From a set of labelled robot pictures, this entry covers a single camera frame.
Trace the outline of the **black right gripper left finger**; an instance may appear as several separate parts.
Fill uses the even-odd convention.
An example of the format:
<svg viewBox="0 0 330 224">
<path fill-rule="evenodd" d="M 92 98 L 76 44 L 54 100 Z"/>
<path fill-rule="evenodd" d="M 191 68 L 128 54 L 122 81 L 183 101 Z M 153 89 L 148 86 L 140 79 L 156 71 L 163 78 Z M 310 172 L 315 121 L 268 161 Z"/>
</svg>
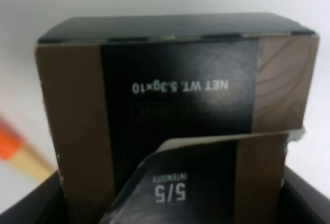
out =
<svg viewBox="0 0 330 224">
<path fill-rule="evenodd" d="M 1 223 L 67 223 L 67 207 L 58 172 L 1 213 Z"/>
</svg>

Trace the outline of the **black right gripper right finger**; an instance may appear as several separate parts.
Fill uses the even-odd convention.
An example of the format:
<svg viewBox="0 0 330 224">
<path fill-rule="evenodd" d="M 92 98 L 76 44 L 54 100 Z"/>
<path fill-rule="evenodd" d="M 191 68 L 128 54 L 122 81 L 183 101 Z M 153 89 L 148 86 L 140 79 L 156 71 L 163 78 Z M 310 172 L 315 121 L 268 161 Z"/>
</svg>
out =
<svg viewBox="0 0 330 224">
<path fill-rule="evenodd" d="M 329 198 L 289 167 L 280 193 L 280 223 L 329 223 Z"/>
</svg>

